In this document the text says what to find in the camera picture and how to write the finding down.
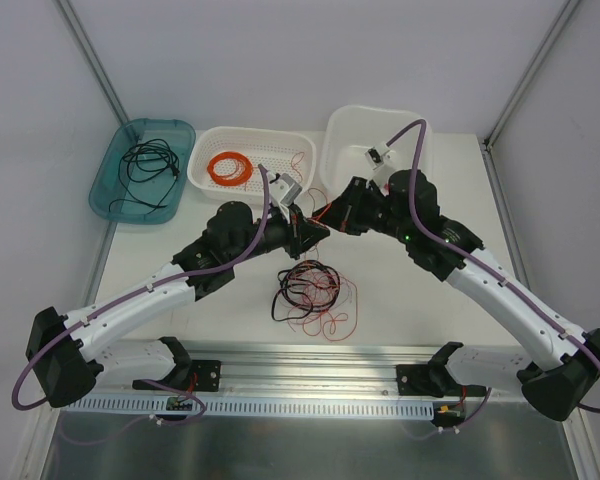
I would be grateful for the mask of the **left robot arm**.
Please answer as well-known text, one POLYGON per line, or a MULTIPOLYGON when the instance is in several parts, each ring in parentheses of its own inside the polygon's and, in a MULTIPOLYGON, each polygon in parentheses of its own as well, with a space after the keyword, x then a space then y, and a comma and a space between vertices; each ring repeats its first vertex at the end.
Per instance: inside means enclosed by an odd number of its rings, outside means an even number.
POLYGON ((293 259, 329 236, 297 205, 267 205, 254 219, 243 202, 222 204, 201 236, 148 279, 101 303, 59 314, 54 307, 33 320, 25 356, 53 408, 68 406, 98 385, 155 384, 180 389, 190 377, 191 359, 174 337, 123 348, 119 340, 164 312, 200 301, 227 285, 240 263, 283 250, 293 259))

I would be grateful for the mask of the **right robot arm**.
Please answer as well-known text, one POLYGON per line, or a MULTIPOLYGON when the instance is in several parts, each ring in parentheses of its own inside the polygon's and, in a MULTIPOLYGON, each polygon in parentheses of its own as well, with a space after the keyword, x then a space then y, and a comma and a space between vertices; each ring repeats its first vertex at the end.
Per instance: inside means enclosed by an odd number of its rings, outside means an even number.
POLYGON ((386 192, 354 177, 313 215, 348 235, 374 231, 397 240, 418 267, 472 299, 519 344, 490 351, 449 342, 409 378, 412 389, 434 397, 461 386, 519 393, 545 417, 564 421, 600 379, 600 329, 565 320, 510 277, 478 236, 441 214, 437 189, 421 171, 392 174, 386 192))

